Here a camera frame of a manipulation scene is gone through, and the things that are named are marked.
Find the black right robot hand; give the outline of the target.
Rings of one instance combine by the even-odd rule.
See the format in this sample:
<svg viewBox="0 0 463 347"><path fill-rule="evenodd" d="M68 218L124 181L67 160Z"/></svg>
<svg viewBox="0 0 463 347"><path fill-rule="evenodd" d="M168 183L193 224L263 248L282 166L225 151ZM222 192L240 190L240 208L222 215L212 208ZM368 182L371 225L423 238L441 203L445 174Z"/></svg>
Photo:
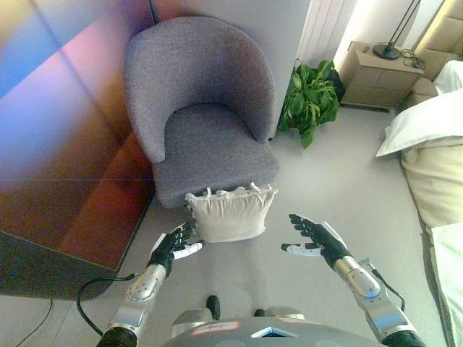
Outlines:
<svg viewBox="0 0 463 347"><path fill-rule="evenodd" d="M344 240L327 223L315 223L305 216L289 214L290 223L296 231L310 239L308 243L282 244L281 249L293 255L303 257L321 256L328 266L334 269L337 260L344 257L352 257Z"/></svg>

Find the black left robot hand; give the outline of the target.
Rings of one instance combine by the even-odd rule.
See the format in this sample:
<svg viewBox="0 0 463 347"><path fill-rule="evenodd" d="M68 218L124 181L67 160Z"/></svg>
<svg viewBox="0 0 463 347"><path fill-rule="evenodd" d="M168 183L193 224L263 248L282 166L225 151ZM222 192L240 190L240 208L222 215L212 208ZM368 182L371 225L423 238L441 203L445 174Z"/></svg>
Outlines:
<svg viewBox="0 0 463 347"><path fill-rule="evenodd" d="M188 240L191 234L191 222L180 224L168 234L161 234L152 248L151 256L146 267L151 265L162 265L166 270L166 277L168 278L175 259L191 255L199 251L205 245L202 239L189 244Z"/></svg>

